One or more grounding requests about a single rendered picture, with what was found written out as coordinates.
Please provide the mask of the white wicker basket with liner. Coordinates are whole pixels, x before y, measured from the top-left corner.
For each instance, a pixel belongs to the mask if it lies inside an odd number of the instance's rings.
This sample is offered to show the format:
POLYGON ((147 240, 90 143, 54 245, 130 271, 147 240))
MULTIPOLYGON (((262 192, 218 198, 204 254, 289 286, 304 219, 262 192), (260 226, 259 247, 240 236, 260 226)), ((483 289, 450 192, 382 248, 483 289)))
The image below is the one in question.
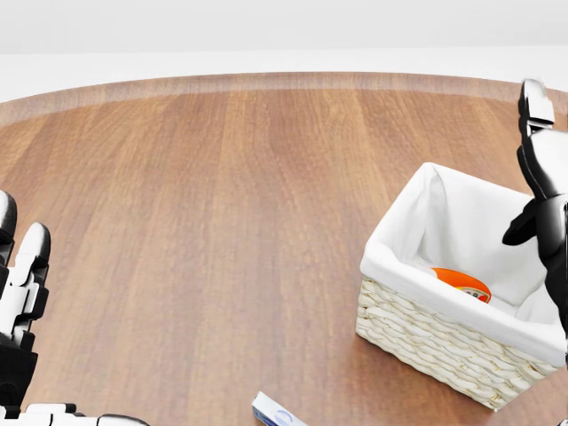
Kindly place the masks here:
POLYGON ((564 331, 537 241, 502 242, 528 201, 424 163, 365 246, 357 333, 493 410, 563 367, 564 331), (434 267, 482 281, 491 301, 439 280, 434 267))

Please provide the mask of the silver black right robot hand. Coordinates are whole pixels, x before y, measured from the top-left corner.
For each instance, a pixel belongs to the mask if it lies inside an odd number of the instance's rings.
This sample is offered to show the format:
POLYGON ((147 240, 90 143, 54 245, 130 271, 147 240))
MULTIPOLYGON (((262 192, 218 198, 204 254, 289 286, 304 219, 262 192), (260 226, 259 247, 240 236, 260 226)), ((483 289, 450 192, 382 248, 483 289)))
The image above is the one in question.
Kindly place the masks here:
POLYGON ((553 103, 538 80, 523 80, 517 107, 517 161, 533 198, 510 222, 502 242, 516 246, 537 240, 547 270, 545 288, 558 310, 568 358, 568 130, 554 128, 553 103))

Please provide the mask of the white blue printed box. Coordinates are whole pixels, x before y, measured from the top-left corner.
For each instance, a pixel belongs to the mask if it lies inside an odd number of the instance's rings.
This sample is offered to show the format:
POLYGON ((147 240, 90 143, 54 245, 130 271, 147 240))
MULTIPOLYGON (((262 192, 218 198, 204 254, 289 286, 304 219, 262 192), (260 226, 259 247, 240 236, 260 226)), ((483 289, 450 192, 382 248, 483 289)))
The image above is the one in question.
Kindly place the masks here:
POLYGON ((252 401, 252 410, 265 426, 308 426, 261 391, 252 401))

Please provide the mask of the orange round tin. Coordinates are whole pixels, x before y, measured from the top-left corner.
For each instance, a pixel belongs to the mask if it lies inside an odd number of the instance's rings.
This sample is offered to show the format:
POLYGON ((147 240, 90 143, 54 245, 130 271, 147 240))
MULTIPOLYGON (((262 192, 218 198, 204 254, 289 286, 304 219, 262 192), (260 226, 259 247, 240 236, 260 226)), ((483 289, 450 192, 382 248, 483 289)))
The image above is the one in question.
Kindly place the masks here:
POLYGON ((466 273, 451 269, 434 267, 432 271, 439 280, 442 280, 451 287, 474 296, 483 303, 488 304, 491 301, 491 291, 482 281, 466 273))

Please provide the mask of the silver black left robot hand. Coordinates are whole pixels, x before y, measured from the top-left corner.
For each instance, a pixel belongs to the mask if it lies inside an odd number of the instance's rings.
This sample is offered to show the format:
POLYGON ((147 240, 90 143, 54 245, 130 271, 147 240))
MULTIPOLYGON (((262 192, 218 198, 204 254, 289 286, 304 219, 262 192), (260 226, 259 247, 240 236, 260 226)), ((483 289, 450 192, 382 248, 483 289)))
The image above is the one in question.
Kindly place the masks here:
POLYGON ((49 290, 51 234, 34 222, 9 265, 17 225, 17 204, 0 190, 0 426, 150 426, 124 414, 89 417, 71 403, 36 403, 22 409, 38 354, 32 322, 43 317, 49 290))

